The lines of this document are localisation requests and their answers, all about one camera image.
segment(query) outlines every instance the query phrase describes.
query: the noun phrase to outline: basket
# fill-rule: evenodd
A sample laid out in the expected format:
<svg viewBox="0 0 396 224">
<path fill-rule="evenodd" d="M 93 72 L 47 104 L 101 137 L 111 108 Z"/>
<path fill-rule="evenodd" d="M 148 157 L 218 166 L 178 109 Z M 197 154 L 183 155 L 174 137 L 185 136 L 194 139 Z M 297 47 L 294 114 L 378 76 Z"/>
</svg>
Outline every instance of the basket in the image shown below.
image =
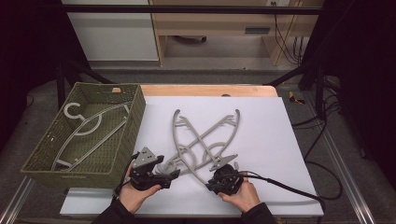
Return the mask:
<svg viewBox="0 0 396 224">
<path fill-rule="evenodd" d="M 21 172 L 49 187 L 114 189 L 134 152 L 145 106 L 139 85 L 76 83 Z"/>
</svg>

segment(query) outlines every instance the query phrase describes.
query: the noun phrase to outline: white surface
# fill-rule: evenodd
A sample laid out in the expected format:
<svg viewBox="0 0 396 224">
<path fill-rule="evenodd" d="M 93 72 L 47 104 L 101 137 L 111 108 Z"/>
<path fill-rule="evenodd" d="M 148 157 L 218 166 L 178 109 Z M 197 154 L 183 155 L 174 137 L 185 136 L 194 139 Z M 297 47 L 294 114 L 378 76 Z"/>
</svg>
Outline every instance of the white surface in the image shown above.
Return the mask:
<svg viewBox="0 0 396 224">
<path fill-rule="evenodd" d="M 63 0 L 64 4 L 147 5 L 147 0 Z M 149 13 L 68 13 L 89 61 L 158 61 Z"/>
<path fill-rule="evenodd" d="M 290 126 L 281 98 L 247 97 L 146 97 L 147 106 L 135 150 L 148 147 L 165 160 L 176 153 L 172 137 L 175 110 L 189 119 L 198 133 L 205 132 L 226 115 L 241 112 L 239 129 L 222 156 L 238 154 L 235 159 L 240 170 L 249 170 L 272 178 L 293 188 L 316 194 L 301 151 Z M 226 141 L 231 131 L 224 125 L 205 138 L 207 145 Z M 180 130 L 181 143 L 193 140 L 189 130 Z M 199 154 L 202 149 L 192 148 Z M 213 173 L 203 167 L 199 174 L 204 180 Z M 318 202 L 286 191 L 261 180 L 250 179 L 260 198 L 275 216 L 322 216 Z M 70 189 L 62 215 L 97 215 L 110 204 L 111 189 Z M 208 191 L 193 175 L 182 175 L 172 182 L 170 189 L 162 189 L 148 198 L 138 210 L 141 216 L 237 217 L 240 212 Z"/>
</svg>

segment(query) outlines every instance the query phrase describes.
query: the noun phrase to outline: human hand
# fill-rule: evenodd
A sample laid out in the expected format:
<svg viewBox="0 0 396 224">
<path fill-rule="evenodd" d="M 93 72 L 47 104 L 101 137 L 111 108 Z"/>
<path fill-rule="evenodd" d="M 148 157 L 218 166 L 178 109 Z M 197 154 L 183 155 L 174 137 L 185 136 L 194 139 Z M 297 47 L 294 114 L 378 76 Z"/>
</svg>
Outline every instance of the human hand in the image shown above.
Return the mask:
<svg viewBox="0 0 396 224">
<path fill-rule="evenodd" d="M 128 167 L 128 171 L 126 173 L 125 178 L 129 176 L 132 170 L 132 164 Z M 134 214 L 142 205 L 142 203 L 155 192 L 161 189 L 160 185 L 155 185 L 147 190 L 138 190 L 135 189 L 130 183 L 124 185 L 120 191 L 120 202 L 124 205 L 124 207 L 132 214 Z"/>
<path fill-rule="evenodd" d="M 243 213 L 260 203 L 257 190 L 252 183 L 248 182 L 247 177 L 244 177 L 244 182 L 235 194 L 227 195 L 220 192 L 218 195 L 224 202 L 233 204 Z"/>
</svg>

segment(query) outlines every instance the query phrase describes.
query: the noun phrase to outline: gray floor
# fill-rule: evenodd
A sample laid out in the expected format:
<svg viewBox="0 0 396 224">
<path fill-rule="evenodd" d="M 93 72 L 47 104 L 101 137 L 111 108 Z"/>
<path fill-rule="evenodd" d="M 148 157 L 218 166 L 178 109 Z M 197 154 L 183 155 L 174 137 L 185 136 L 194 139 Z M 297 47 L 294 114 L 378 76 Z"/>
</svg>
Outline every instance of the gray floor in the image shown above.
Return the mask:
<svg viewBox="0 0 396 224">
<path fill-rule="evenodd" d="M 170 39 L 167 59 L 163 67 L 152 64 L 130 63 L 129 67 L 117 68 L 111 64 L 98 64 L 97 71 L 116 82 L 134 83 L 212 83 L 212 84 L 262 84 L 285 74 L 294 65 L 283 62 L 279 67 L 269 64 L 262 42 L 259 38 L 208 37 L 206 43 Z M 294 91 L 301 99 L 294 83 L 298 78 L 289 80 L 277 88 L 284 99 L 290 122 L 296 123 L 313 117 L 307 104 L 301 105 L 289 101 L 289 92 Z M 28 102 L 34 102 L 23 113 L 14 134 L 8 141 L 0 157 L 0 211 L 11 200 L 13 193 L 21 183 L 23 176 L 19 170 L 35 148 L 44 132 L 57 113 L 57 95 L 55 82 L 51 81 L 30 92 Z M 376 223 L 396 223 L 396 193 L 380 172 L 375 161 L 361 158 L 360 146 L 342 113 L 333 112 L 328 117 L 327 129 L 340 150 L 347 167 L 353 174 Z M 319 128 L 295 130 L 296 138 L 303 154 L 309 149 L 318 135 Z M 318 162 L 334 170 L 328 155 L 327 145 L 321 138 L 309 160 Z M 318 167 L 308 165 L 314 185 L 321 195 L 336 194 L 337 185 L 333 177 Z M 35 184 L 19 218 L 49 217 L 59 218 L 65 189 L 50 189 Z M 327 210 L 324 223 L 359 223 L 356 213 L 347 195 L 337 201 L 326 201 Z M 239 219 L 142 219 L 141 223 L 240 223 Z M 311 223 L 315 220 L 289 219 L 288 223 Z"/>
</svg>

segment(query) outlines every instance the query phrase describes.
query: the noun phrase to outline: cable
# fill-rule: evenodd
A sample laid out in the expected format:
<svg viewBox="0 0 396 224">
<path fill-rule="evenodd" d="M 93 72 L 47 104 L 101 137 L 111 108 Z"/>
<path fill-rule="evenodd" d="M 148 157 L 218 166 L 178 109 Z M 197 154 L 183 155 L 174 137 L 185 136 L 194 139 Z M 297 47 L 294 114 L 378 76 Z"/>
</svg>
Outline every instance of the cable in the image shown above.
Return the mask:
<svg viewBox="0 0 396 224">
<path fill-rule="evenodd" d="M 282 48 L 282 46 L 279 44 L 279 41 L 277 40 L 277 33 L 279 33 L 280 38 L 281 38 L 282 41 L 283 41 L 283 45 L 285 46 L 285 49 L 286 49 L 287 53 L 289 54 L 289 56 L 290 56 L 291 58 L 293 58 L 293 57 L 291 56 L 290 52 L 289 52 L 288 46 L 286 46 L 286 42 L 285 42 L 285 40 L 283 39 L 283 36 L 282 36 L 282 34 L 280 33 L 279 28 L 277 27 L 277 18 L 276 18 L 276 14 L 274 15 L 274 17 L 275 17 L 275 41 L 276 41 L 277 45 L 280 47 L 280 49 L 282 50 L 282 52 L 283 52 L 283 54 L 285 55 L 285 57 L 286 57 L 286 59 L 288 60 L 288 62 L 289 62 L 289 63 L 292 63 L 292 64 L 297 64 L 297 62 L 295 61 L 295 59 L 293 59 L 294 62 L 291 62 L 291 61 L 290 61 L 290 59 L 289 59 L 288 55 L 286 54 L 285 50 Z"/>
<path fill-rule="evenodd" d="M 326 109 L 324 109 L 324 111 L 327 112 L 328 110 L 332 109 L 334 106 L 337 106 L 337 105 L 339 105 L 338 102 L 331 103 Z M 314 121 L 314 120 L 316 120 L 316 119 L 318 119 L 318 116 L 314 116 L 314 117 L 311 118 L 311 119 L 308 119 L 308 120 L 305 120 L 305 121 L 301 121 L 301 122 L 298 122 L 298 123 L 291 124 L 291 127 L 294 128 L 294 127 L 297 127 L 297 126 L 301 126 L 301 125 L 310 123 L 310 122 L 312 122 L 312 121 Z"/>
<path fill-rule="evenodd" d="M 113 198 L 111 199 L 111 203 L 114 203 L 117 200 L 118 196 L 120 195 L 120 191 L 121 191 L 122 187 L 124 187 L 126 184 L 130 183 L 130 182 L 124 183 L 124 179 L 125 179 L 126 173 L 128 173 L 128 168 L 133 160 L 134 160 L 134 157 L 132 156 L 131 159 L 129 159 L 127 166 L 125 167 L 125 170 L 121 177 L 120 183 L 114 189 Z"/>
<path fill-rule="evenodd" d="M 264 177 L 262 177 L 262 176 L 260 176 L 260 175 L 258 175 L 256 173 L 253 173 L 253 172 L 250 172 L 250 171 L 247 171 L 247 172 L 250 173 L 250 174 L 253 174 L 253 175 L 222 175 L 221 177 L 238 176 L 238 177 L 247 177 L 247 178 L 254 178 L 254 179 L 264 180 L 264 181 L 266 181 L 266 182 L 268 182 L 270 184 L 273 184 L 275 186 L 278 186 L 278 187 L 280 187 L 282 189 L 286 189 L 286 190 L 291 191 L 293 193 L 300 194 L 300 195 L 303 195 L 303 196 L 305 196 L 307 198 L 310 198 L 310 199 L 318 201 L 320 203 L 321 209 L 323 210 L 323 214 L 325 213 L 326 204 L 320 197 L 318 197 L 316 195 L 313 195 L 313 194 L 310 194 L 310 193 L 307 193 L 307 192 L 304 192 L 304 191 L 301 191 L 299 189 L 294 189 L 294 188 L 292 188 L 290 186 L 284 185 L 284 184 L 282 184 L 282 183 L 280 183 L 280 182 L 278 182 L 276 180 L 273 180 L 271 178 L 264 178 Z M 321 219 L 322 219 L 322 217 L 319 217 L 317 223 L 320 223 Z"/>
<path fill-rule="evenodd" d="M 30 97 L 32 98 L 32 102 L 30 102 L 30 104 L 27 105 L 27 106 L 25 107 L 25 109 L 29 108 L 29 107 L 35 102 L 35 97 L 34 97 L 33 95 L 27 94 L 27 96 L 30 96 Z"/>
<path fill-rule="evenodd" d="M 335 197 L 319 196 L 321 199 L 334 201 L 334 200 L 337 200 L 337 199 L 341 198 L 341 196 L 343 195 L 343 184 L 341 183 L 341 180 L 338 178 L 338 176 L 333 171 L 331 171 L 329 168 L 325 167 L 324 165 L 321 165 L 321 164 L 316 163 L 314 161 L 305 161 L 305 163 L 316 165 L 316 166 L 322 168 L 323 170 L 329 172 L 335 178 L 335 180 L 338 183 L 339 191 L 338 191 L 338 194 Z"/>
<path fill-rule="evenodd" d="M 338 95 L 337 94 L 332 94 L 332 95 L 329 95 L 328 97 L 326 97 L 324 102 L 326 103 L 332 97 L 335 97 L 338 100 Z"/>
<path fill-rule="evenodd" d="M 311 145 L 311 147 L 308 149 L 308 151 L 305 153 L 304 155 L 304 161 L 306 161 L 306 158 L 309 156 L 309 154 L 311 153 L 312 149 L 314 149 L 314 146 L 317 144 L 319 138 L 323 135 L 324 130 L 326 128 L 327 122 L 324 122 L 324 125 L 322 127 L 322 129 L 320 130 L 320 133 L 318 134 L 317 138 L 315 139 L 314 143 Z"/>
<path fill-rule="evenodd" d="M 334 92 L 339 92 L 341 91 L 340 87 L 335 86 L 334 84 L 332 84 L 329 79 L 327 79 L 327 77 L 325 76 L 324 78 L 324 86 L 327 88 L 330 88 L 332 91 Z"/>
<path fill-rule="evenodd" d="M 308 127 L 303 127 L 303 128 L 293 128 L 293 130 L 305 130 L 305 129 L 312 129 L 312 128 L 315 128 L 315 127 L 318 127 L 318 126 L 322 125 L 323 123 L 324 123 L 324 122 L 321 122 L 321 123 L 319 123 L 319 124 L 315 124 L 315 125 L 308 126 Z"/>
<path fill-rule="evenodd" d="M 294 37 L 294 42 L 293 42 L 293 57 L 294 59 L 297 61 L 297 64 L 300 65 L 302 62 L 302 52 L 303 52 L 303 43 L 304 43 L 304 37 L 300 36 L 300 47 L 298 50 L 298 53 L 296 53 L 296 49 L 297 49 L 297 40 L 298 40 L 299 36 L 295 36 Z"/>
</svg>

